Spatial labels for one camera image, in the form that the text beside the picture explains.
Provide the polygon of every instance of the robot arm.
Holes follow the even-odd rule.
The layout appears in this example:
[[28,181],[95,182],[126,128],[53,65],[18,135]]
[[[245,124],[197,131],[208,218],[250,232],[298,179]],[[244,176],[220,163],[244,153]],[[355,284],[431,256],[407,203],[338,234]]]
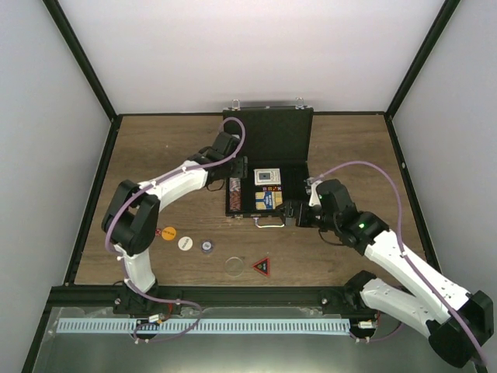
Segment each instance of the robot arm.
[[309,202],[289,200],[278,207],[283,223],[333,231],[340,241],[377,263],[399,280],[408,294],[362,271],[346,284],[347,300],[356,307],[387,313],[418,330],[449,364],[464,366],[475,347],[447,307],[412,269],[407,256],[447,304],[462,316],[480,345],[493,334],[492,300],[482,291],[471,294],[434,270],[407,246],[399,250],[398,238],[371,212],[358,211],[349,192],[338,180],[311,184]]
[[155,284],[152,273],[149,246],[155,237],[158,214],[169,204],[194,190],[199,190],[213,181],[227,177],[246,177],[247,158],[232,159],[222,165],[209,169],[202,165],[218,162],[233,153],[240,139],[237,135],[221,132],[214,144],[200,149],[189,157],[182,165],[159,178],[133,183],[123,181],[114,197],[102,222],[104,232],[109,230],[113,219],[133,195],[140,190],[146,191],[134,200],[120,216],[111,234],[111,243],[119,254],[130,282],[144,293]]

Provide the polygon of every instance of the white round sticker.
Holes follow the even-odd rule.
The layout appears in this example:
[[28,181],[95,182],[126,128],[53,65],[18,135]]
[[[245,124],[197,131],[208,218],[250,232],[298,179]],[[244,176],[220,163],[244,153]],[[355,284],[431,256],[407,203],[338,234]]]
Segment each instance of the white round sticker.
[[190,237],[182,237],[178,241],[178,247],[183,251],[190,250],[192,246],[193,246],[193,240]]

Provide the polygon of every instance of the wooden table surface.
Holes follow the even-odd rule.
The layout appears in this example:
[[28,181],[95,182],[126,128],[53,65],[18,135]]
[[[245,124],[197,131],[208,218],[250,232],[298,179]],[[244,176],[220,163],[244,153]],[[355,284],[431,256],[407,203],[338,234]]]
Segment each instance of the wooden table surface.
[[[76,284],[112,284],[122,280],[121,266],[104,249],[100,229],[103,215],[117,185],[130,179],[149,180],[180,165],[216,137],[221,117],[140,116],[125,117],[121,124],[102,193],[78,269]],[[419,234],[401,181],[394,151],[382,116],[315,116],[312,124],[308,165],[311,176],[351,160],[373,162],[397,183],[403,203],[402,237],[407,246],[424,258]],[[387,180],[366,166],[351,166],[333,175],[349,189],[360,210],[372,211],[395,227],[397,206]],[[266,228],[254,226],[252,219],[234,220],[224,216],[224,190],[205,188],[187,194],[168,206],[158,219],[158,227],[172,226],[178,234],[173,241],[160,236],[151,245],[152,269],[159,284],[169,285],[343,285],[354,274],[368,270],[395,284],[393,277],[353,249],[330,246],[312,228]],[[279,223],[276,218],[261,224]],[[324,234],[330,241],[332,233]],[[193,239],[190,251],[181,251],[178,240]],[[200,243],[214,242],[214,251],[204,254]],[[244,270],[230,277],[225,262],[236,256]],[[253,263],[269,256],[271,273],[264,277],[252,269]]]

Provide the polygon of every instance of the black metal frame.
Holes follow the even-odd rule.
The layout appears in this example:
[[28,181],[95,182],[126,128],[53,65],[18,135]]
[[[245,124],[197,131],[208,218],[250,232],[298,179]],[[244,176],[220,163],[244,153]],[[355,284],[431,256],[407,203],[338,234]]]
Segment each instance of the black metal frame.
[[[314,115],[384,115],[384,111],[315,111]],[[219,116],[223,113],[124,113],[123,117],[205,117]]]
[[[408,169],[405,166],[405,160],[402,155],[400,144],[398,143],[397,135],[392,123],[392,119],[400,107],[402,101],[407,96],[413,82],[422,66],[426,62],[431,50],[439,39],[445,25],[454,13],[460,0],[446,0],[440,9],[433,25],[431,26],[422,46],[419,48],[411,67],[407,71],[401,85],[396,92],[391,105],[386,113],[384,112],[320,112],[315,115],[357,115],[357,114],[376,114],[383,115],[391,143],[394,147],[395,156],[401,171],[402,179],[407,190],[408,199],[412,207],[415,223],[419,231],[423,249],[425,250],[428,263],[440,270],[440,266],[436,260],[436,255],[433,250],[426,223],[422,216],[419,202],[415,195],[411,177]],[[53,307],[116,307],[116,299],[120,294],[118,286],[101,286],[101,285],[75,285],[74,280],[78,271],[78,266],[81,261],[82,252],[86,243],[89,227],[93,215],[95,213],[96,204],[99,199],[102,189],[103,180],[106,176],[106,171],[109,166],[109,161],[116,142],[121,121],[125,115],[117,115],[112,107],[109,98],[107,97],[93,67],[81,44],[78,41],[67,17],[64,14],[57,0],[43,0],[49,13],[54,19],[58,29],[61,31],[63,38],[68,44],[71,52],[75,56],[81,70],[85,74],[90,86],[93,89],[97,99],[100,101],[102,108],[111,121],[109,134],[107,136],[105,148],[99,162],[96,177],[92,185],[89,200],[86,205],[85,214],[82,220],[81,227],[78,232],[75,247],[71,256],[71,261],[68,266],[68,271],[64,279],[64,286],[52,288],[47,300],[46,307],[40,319],[40,324],[36,330],[33,343],[27,355],[24,364],[23,372],[31,372],[33,370],[36,356],[40,348],[47,322],[50,316],[50,311]],[[221,113],[198,113],[198,114],[178,114],[178,113],[163,113],[163,114],[132,114],[132,115],[222,115]],[[342,302],[343,287],[291,287],[291,288],[246,288],[246,287],[158,287],[158,295],[167,297],[171,294],[180,294],[181,298],[190,301],[199,302],[204,307],[214,306],[306,306],[306,307],[321,307],[324,313],[339,313],[344,317],[355,319],[369,316],[371,310],[357,311],[351,306],[344,305]],[[326,298],[325,305],[322,304],[322,299]],[[485,372],[485,368],[477,367],[479,372]]]

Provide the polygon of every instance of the warning triangle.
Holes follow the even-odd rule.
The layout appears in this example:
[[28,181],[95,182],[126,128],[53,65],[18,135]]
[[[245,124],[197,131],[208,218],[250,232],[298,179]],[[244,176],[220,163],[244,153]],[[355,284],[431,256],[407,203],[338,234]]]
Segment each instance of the warning triangle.
[[252,268],[259,272],[260,274],[263,274],[264,276],[268,277],[269,276],[269,257],[267,256],[266,258],[260,260],[259,262],[255,263]]

